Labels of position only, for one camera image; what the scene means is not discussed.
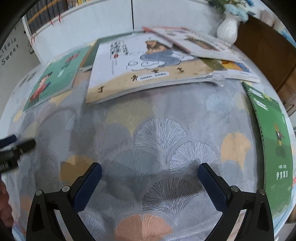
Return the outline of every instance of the human hand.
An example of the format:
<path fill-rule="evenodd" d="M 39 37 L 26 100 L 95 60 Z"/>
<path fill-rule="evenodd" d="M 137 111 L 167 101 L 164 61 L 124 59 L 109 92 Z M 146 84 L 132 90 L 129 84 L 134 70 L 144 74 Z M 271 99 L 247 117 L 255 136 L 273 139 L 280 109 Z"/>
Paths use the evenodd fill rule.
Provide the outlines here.
<path fill-rule="evenodd" d="M 13 226 L 12 208 L 8 204 L 9 195 L 3 181 L 0 182 L 0 218 L 4 225 L 9 228 Z"/>

